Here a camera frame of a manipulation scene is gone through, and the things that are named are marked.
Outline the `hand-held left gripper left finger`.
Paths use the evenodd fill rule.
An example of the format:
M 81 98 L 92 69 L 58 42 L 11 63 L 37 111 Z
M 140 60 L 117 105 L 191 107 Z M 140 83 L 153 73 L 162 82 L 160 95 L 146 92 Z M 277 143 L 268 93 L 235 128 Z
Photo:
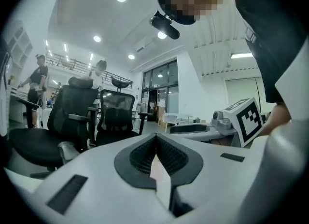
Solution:
M 49 175 L 33 194 L 26 194 L 30 209 L 47 224 L 168 224 L 174 216 L 153 189 L 127 184 L 114 168 L 114 158 L 146 135 L 90 149 Z M 48 206 L 69 180 L 86 181 L 65 213 Z

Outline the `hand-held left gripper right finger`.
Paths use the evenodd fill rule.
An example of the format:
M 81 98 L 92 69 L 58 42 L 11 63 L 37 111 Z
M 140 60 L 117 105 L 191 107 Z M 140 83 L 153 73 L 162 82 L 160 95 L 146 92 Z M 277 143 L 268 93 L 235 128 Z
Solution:
M 159 199 L 172 219 L 214 198 L 235 178 L 249 149 L 213 145 L 156 134 L 155 148 L 164 174 Z

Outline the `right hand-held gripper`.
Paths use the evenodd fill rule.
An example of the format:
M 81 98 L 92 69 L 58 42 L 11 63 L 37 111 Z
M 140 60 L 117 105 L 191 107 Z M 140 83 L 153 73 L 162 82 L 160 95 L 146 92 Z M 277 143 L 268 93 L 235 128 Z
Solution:
M 255 98 L 241 99 L 221 111 L 215 111 L 211 124 L 217 131 L 210 131 L 206 124 L 193 123 L 173 126 L 169 132 L 176 137 L 200 142 L 228 138 L 232 140 L 232 147 L 243 148 L 255 139 L 263 128 Z

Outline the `person's right forearm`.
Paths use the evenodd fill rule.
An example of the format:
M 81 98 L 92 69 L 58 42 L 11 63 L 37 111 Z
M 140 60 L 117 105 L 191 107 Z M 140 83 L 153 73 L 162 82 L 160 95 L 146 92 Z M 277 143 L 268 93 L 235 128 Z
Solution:
M 258 134 L 260 136 L 268 136 L 271 132 L 281 125 L 285 125 L 291 120 L 291 115 L 284 102 L 277 103 L 272 109 L 268 120 L 266 121 L 263 129 Z

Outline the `white table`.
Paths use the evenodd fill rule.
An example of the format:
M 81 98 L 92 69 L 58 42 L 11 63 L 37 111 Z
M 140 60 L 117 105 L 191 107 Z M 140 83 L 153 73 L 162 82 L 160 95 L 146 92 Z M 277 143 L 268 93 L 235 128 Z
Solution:
M 167 132 L 168 124 L 177 125 L 181 120 L 190 122 L 191 118 L 193 118 L 192 115 L 185 113 L 164 113 L 162 121 L 165 122 L 165 132 Z

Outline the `glass entrance doors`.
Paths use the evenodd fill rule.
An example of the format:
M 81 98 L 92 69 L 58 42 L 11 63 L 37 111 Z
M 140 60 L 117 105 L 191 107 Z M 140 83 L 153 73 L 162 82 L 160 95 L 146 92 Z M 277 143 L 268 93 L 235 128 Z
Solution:
M 158 122 L 165 113 L 179 112 L 179 81 L 177 60 L 168 62 L 143 74 L 141 88 L 142 110 L 148 112 L 149 122 Z

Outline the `black mesh office chair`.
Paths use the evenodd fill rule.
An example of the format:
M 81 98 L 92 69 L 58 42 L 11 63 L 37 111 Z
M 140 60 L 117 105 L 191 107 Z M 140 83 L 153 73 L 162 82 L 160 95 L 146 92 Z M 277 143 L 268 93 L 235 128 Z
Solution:
M 132 112 L 135 97 L 121 92 L 131 83 L 123 82 L 114 77 L 111 78 L 112 84 L 117 88 L 116 91 L 103 89 L 100 93 L 100 120 L 97 125 L 97 134 L 91 131 L 91 146 L 101 146 L 117 141 L 129 139 L 142 134 L 144 121 L 150 114 L 139 112 L 140 127 L 139 131 L 133 130 Z

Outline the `black desk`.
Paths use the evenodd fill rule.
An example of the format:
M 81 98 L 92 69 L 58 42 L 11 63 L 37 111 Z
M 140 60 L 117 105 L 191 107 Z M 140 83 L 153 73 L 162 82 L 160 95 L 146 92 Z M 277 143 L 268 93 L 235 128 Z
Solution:
M 16 97 L 16 101 L 25 105 L 28 128 L 34 128 L 36 125 L 33 124 L 33 118 L 32 118 L 32 114 L 34 113 L 33 108 L 37 109 L 39 106 L 27 100 L 21 99 L 19 97 Z

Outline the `black printed t-shirt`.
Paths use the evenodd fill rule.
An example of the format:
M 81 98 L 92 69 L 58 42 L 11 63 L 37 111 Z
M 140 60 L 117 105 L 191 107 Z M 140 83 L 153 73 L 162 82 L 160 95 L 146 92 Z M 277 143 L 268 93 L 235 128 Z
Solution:
M 266 101 L 282 102 L 275 83 L 309 35 L 309 0 L 236 0 L 245 40 L 259 67 Z

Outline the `black mezzanine railing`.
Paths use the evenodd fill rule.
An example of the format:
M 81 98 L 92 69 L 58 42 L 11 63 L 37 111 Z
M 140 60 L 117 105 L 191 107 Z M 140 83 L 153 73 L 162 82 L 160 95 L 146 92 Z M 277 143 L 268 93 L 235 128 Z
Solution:
M 95 67 L 89 66 L 81 61 L 78 61 L 76 59 L 66 58 L 64 56 L 53 54 L 53 53 L 46 53 L 46 63 L 56 66 L 61 69 L 66 69 L 71 72 L 74 72 L 76 74 L 85 74 L 86 72 L 89 72 L 90 70 L 94 70 Z M 104 79 L 104 82 L 111 84 L 112 78 L 124 82 L 128 84 L 128 89 L 132 89 L 133 81 L 126 79 L 122 76 L 110 73 L 108 71 L 104 71 L 102 74 L 102 77 Z

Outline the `white arched shelf cabinet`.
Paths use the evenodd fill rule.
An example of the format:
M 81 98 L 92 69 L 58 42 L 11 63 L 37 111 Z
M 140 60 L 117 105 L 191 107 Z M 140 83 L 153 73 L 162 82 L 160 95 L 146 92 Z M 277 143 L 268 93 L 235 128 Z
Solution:
M 4 39 L 12 58 L 12 80 L 19 82 L 33 45 L 21 20 L 14 20 L 5 30 Z

